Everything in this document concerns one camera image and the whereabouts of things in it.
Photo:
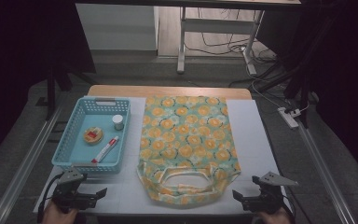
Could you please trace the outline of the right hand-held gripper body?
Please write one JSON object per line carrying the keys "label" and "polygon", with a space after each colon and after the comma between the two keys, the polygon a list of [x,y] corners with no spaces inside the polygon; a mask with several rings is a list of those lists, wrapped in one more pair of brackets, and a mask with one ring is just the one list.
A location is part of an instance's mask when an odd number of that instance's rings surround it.
{"label": "right hand-held gripper body", "polygon": [[253,176],[252,180],[259,186],[260,195],[256,197],[253,212],[266,212],[270,215],[283,207],[283,186],[297,186],[298,182],[287,177],[268,172],[258,177]]}

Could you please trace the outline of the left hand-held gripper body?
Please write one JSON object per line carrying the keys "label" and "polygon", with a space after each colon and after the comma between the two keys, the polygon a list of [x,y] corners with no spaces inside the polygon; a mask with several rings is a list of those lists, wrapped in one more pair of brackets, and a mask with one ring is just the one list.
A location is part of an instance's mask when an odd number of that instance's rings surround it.
{"label": "left hand-held gripper body", "polygon": [[86,210],[88,201],[86,194],[77,191],[80,184],[86,179],[76,168],[63,172],[53,191],[52,201],[59,209],[67,214],[71,209]]}

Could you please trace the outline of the light blue plastic basket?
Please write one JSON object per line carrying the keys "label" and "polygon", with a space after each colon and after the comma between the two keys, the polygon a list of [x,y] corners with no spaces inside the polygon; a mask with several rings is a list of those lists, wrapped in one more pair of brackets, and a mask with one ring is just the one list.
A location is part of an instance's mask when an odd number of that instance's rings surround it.
{"label": "light blue plastic basket", "polygon": [[[122,115],[124,128],[117,131],[112,117]],[[80,173],[118,174],[125,151],[126,138],[131,119],[131,101],[128,98],[82,97],[77,100],[72,115],[58,144],[52,164],[67,170],[75,167]],[[89,127],[100,127],[103,139],[94,145],[83,140]],[[115,146],[99,162],[92,163],[108,142],[118,137]]]}

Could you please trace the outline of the white and red tube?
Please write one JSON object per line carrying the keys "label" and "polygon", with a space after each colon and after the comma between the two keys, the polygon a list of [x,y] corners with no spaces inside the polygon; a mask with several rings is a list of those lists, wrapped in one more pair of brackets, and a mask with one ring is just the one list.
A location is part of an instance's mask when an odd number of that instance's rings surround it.
{"label": "white and red tube", "polygon": [[118,141],[118,137],[115,136],[112,138],[108,144],[99,152],[99,154],[91,160],[92,163],[99,163],[108,153],[109,151],[115,146]]}

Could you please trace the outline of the small white-capped jar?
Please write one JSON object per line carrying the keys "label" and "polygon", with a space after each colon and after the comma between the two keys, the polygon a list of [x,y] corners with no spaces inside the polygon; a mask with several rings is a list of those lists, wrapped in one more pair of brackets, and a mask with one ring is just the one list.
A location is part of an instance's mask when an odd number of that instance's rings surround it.
{"label": "small white-capped jar", "polygon": [[117,130],[117,131],[120,131],[124,128],[124,118],[122,115],[114,115],[112,117],[112,122],[114,124],[114,128]]}

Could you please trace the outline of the green orange floral tote bag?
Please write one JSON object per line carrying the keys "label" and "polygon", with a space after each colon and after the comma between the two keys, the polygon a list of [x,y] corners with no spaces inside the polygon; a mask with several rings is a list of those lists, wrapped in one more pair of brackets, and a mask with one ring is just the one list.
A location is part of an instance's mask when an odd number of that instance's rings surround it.
{"label": "green orange floral tote bag", "polygon": [[224,97],[145,100],[137,174],[151,199],[177,205],[208,203],[240,173]]}

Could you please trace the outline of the person's right hand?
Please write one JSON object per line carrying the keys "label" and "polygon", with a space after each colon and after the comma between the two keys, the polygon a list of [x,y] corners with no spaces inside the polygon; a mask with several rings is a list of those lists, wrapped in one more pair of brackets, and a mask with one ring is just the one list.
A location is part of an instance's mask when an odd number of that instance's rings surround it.
{"label": "person's right hand", "polygon": [[293,219],[283,208],[280,208],[274,214],[258,212],[257,215],[261,217],[265,224],[293,224]]}

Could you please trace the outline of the person's left hand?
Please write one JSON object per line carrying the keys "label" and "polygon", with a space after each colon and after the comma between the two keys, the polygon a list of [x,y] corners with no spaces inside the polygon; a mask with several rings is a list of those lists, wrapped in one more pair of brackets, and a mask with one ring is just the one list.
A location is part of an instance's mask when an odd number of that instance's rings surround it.
{"label": "person's left hand", "polygon": [[76,209],[72,209],[65,214],[54,203],[50,203],[44,211],[42,224],[74,224],[77,213]]}

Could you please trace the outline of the white table mat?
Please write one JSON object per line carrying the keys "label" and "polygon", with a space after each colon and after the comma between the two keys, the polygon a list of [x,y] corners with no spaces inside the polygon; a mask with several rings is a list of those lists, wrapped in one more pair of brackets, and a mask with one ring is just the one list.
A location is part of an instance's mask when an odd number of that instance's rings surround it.
{"label": "white table mat", "polygon": [[179,206],[151,200],[137,174],[141,139],[141,123],[145,98],[131,98],[131,120],[126,140],[121,171],[117,175],[90,175],[79,190],[94,193],[107,189],[104,198],[97,202],[89,214],[98,216],[234,216],[243,213],[242,206],[233,199],[236,190],[249,197],[259,194],[259,187],[252,182],[254,175],[277,173],[278,168],[263,123],[254,100],[229,100],[227,102],[231,130],[239,156],[241,174],[214,202],[202,205]]}

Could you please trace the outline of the white power strip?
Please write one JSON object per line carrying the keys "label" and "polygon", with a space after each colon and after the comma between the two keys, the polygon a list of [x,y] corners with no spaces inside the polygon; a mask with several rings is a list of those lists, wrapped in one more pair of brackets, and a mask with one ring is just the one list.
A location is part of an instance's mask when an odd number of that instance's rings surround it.
{"label": "white power strip", "polygon": [[288,109],[285,107],[279,107],[278,112],[291,129],[298,127],[296,117],[298,117],[301,114],[299,109]]}

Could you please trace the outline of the black metal stand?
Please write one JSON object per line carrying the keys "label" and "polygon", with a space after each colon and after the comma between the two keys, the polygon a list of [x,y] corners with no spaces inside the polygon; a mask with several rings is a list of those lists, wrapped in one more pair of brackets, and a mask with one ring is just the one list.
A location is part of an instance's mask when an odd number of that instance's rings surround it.
{"label": "black metal stand", "polygon": [[46,120],[50,120],[56,110],[55,85],[58,85],[62,91],[70,91],[73,88],[73,83],[69,78],[70,74],[79,77],[90,85],[98,84],[97,81],[88,77],[85,73],[80,72],[78,69],[75,69],[69,63],[55,63],[52,65],[47,73],[48,114]]}

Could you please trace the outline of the wooden table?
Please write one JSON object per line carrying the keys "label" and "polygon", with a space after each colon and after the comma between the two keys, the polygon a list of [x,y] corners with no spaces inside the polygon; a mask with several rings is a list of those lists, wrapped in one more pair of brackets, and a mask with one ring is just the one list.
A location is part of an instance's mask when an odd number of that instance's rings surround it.
{"label": "wooden table", "polygon": [[88,96],[148,97],[153,95],[213,96],[236,100],[252,99],[251,93],[247,89],[230,88],[93,85],[88,92]]}

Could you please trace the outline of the black tripod stand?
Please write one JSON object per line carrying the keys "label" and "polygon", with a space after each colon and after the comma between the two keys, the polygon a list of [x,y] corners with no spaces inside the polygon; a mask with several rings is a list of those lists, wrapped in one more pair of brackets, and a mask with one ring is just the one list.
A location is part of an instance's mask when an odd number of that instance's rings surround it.
{"label": "black tripod stand", "polygon": [[257,39],[277,54],[277,64],[283,67],[283,74],[269,82],[258,82],[258,92],[267,91],[289,81],[283,95],[293,99],[300,94],[299,120],[308,126],[309,72],[311,57],[315,50],[313,42],[319,32],[318,0],[298,0],[293,7],[273,8],[263,14]]}

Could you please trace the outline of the white cabinet panel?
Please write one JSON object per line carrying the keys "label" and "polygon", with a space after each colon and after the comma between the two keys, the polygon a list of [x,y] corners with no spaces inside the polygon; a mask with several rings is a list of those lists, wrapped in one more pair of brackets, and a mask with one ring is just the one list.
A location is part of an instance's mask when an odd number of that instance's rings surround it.
{"label": "white cabinet panel", "polygon": [[158,49],[157,7],[76,4],[76,9],[91,49]]}

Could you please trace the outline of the aluminium floor rail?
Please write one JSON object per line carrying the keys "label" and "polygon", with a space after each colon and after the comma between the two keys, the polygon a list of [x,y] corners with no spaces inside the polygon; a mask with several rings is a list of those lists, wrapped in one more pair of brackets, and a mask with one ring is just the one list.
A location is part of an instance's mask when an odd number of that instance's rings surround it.
{"label": "aluminium floor rail", "polygon": [[300,123],[298,131],[307,147],[315,169],[324,183],[324,187],[331,198],[331,202],[337,211],[337,215],[341,223],[356,224],[356,220],[351,212],[351,209],[349,208],[340,188],[336,184],[335,179],[323,158],[323,155],[310,133],[310,130],[305,128],[304,125]]}
{"label": "aluminium floor rail", "polygon": [[56,110],[52,113],[47,121],[44,122],[41,130],[38,132],[36,139],[33,141],[33,144],[29,148],[25,158],[22,160],[20,167],[14,174],[11,179],[7,190],[3,194],[3,197],[0,200],[0,224],[5,224],[7,218],[17,201],[25,183],[28,179],[34,165],[48,140],[48,136],[51,133],[51,130],[60,116],[62,109],[58,106]]}

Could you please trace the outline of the white desk frame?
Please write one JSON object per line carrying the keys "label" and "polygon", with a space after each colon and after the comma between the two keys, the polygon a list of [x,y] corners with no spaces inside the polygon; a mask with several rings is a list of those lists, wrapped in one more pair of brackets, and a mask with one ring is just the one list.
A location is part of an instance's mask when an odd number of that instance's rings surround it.
{"label": "white desk frame", "polygon": [[253,21],[188,19],[186,17],[186,8],[182,7],[180,15],[180,44],[178,49],[177,73],[182,75],[185,72],[185,36],[186,32],[190,32],[248,35],[248,44],[245,47],[241,47],[241,54],[246,62],[247,71],[251,75],[255,75],[256,70],[254,64],[252,63],[250,53],[263,15],[263,10],[257,10]]}

